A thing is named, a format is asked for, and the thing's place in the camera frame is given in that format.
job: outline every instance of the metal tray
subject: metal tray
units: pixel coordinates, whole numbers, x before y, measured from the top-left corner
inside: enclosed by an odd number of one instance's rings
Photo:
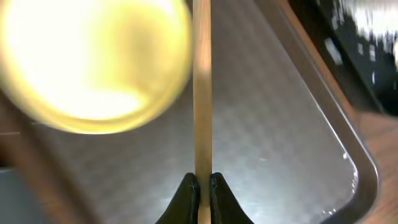
[[[354,223],[375,165],[277,1],[212,1],[213,170],[255,223]],[[193,172],[192,85],[161,117],[90,136],[32,123],[101,223],[155,223]]]

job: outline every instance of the round yellow object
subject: round yellow object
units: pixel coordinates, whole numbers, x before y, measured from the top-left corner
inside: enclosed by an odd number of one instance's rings
[[[5,1],[2,89],[64,131],[136,128],[184,88],[190,25],[183,0]]]

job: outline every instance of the gray object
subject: gray object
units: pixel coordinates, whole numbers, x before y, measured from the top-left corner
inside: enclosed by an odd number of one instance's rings
[[[45,224],[39,202],[18,173],[0,168],[0,221],[5,224]]]
[[[374,164],[275,2],[258,2],[212,1],[213,171],[255,223],[353,223],[376,198]],[[101,221],[155,223],[194,169],[192,108],[190,83],[126,133],[34,127]]]

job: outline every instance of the yellow bowl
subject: yellow bowl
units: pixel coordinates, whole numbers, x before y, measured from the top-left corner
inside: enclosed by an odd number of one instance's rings
[[[85,134],[142,126],[183,90],[183,0],[10,0],[1,10],[2,90],[49,126]]]

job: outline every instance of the wooden rod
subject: wooden rod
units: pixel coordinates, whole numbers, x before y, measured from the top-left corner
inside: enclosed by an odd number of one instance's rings
[[[193,118],[195,175],[200,184],[198,223],[211,223],[212,174],[211,0],[193,0]]]

